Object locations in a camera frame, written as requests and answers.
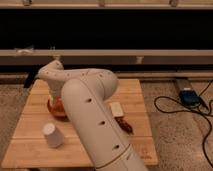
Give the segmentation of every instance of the wooden tabletop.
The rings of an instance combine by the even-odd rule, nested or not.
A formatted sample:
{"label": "wooden tabletop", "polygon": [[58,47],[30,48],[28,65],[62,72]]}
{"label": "wooden tabletop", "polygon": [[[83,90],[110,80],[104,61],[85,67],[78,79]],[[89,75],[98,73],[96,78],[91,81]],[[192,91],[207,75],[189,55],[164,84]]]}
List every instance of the wooden tabletop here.
{"label": "wooden tabletop", "polygon": [[[36,80],[27,99],[14,135],[10,141],[2,168],[89,167],[92,163],[78,135],[68,120],[58,120],[48,112],[47,84]],[[147,165],[156,165],[157,156],[142,90],[137,79],[120,79],[116,93],[105,103],[120,102],[125,120],[133,127],[127,135],[133,147]],[[56,149],[49,148],[42,128],[54,123],[64,134],[65,142]]]}

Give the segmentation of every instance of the cable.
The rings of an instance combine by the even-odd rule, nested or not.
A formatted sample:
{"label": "cable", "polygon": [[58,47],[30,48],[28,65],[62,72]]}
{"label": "cable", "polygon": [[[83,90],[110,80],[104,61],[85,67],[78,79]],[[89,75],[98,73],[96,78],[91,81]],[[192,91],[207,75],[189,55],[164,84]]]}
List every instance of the cable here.
{"label": "cable", "polygon": [[[201,96],[208,90],[208,88],[211,86],[211,84],[213,83],[213,80],[211,80],[208,85],[201,91],[201,93],[199,94],[199,97],[201,98]],[[180,110],[174,110],[174,111],[165,111],[165,110],[162,110],[158,105],[157,105],[157,102],[160,100],[160,99],[167,99],[167,100],[170,100],[170,101],[173,101],[175,103],[177,103],[178,105],[184,107],[185,109],[180,109]],[[208,117],[213,117],[212,114],[212,104],[213,104],[213,99],[209,101],[208,103],[208,110],[207,112],[203,112],[201,111],[200,107],[201,107],[201,103],[199,103],[198,105],[196,106],[193,106],[193,107],[190,107],[190,106],[184,106],[181,102],[179,102],[178,100],[175,100],[171,97],[168,97],[168,96],[158,96],[154,99],[154,105],[156,107],[156,109],[162,113],[166,113],[166,114],[174,114],[174,113],[181,113],[181,112],[191,112],[191,113],[194,113],[194,114],[197,114],[199,116],[202,116],[208,123],[208,131],[206,133],[206,135],[203,137],[203,140],[202,140],[202,150],[203,150],[203,154],[207,160],[207,162],[209,163],[209,165],[213,168],[213,162],[209,159],[209,156],[206,152],[206,141],[209,137],[209,135],[211,134],[212,132],[212,129],[213,129],[213,126],[211,124],[211,121],[209,120]]]}

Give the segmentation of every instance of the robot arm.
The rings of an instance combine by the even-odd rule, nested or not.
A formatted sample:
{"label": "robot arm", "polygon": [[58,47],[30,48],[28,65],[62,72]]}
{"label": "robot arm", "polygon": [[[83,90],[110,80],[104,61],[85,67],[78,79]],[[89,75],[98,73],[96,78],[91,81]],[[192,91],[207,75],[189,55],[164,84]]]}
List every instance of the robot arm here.
{"label": "robot arm", "polygon": [[58,70],[56,63],[59,66],[54,61],[42,68],[39,77],[48,82],[53,96],[61,96],[66,115],[96,170],[147,171],[104,105],[104,99],[116,90],[116,76],[99,69]]}

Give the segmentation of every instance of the speckled floor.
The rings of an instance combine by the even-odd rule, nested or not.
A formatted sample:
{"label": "speckled floor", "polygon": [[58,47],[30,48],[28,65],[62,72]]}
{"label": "speckled floor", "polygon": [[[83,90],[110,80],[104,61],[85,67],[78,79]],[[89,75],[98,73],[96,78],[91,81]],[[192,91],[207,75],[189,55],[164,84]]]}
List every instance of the speckled floor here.
{"label": "speckled floor", "polygon": [[[4,79],[4,75],[0,75],[0,163],[30,90],[24,89],[21,84],[14,84],[21,83],[24,77],[9,76]],[[192,82],[197,92],[201,92],[207,84],[206,81]],[[213,170],[204,158],[201,148],[202,138],[207,130],[206,122],[200,116],[190,113],[162,114],[154,107],[153,100],[159,95],[177,97],[174,83],[153,80],[142,81],[141,86],[159,159],[158,166],[149,167],[150,171]],[[203,97],[205,100],[213,98],[213,85]],[[161,101],[159,105],[164,110],[180,108],[167,101]],[[208,139],[207,151],[213,161],[213,135]]]}

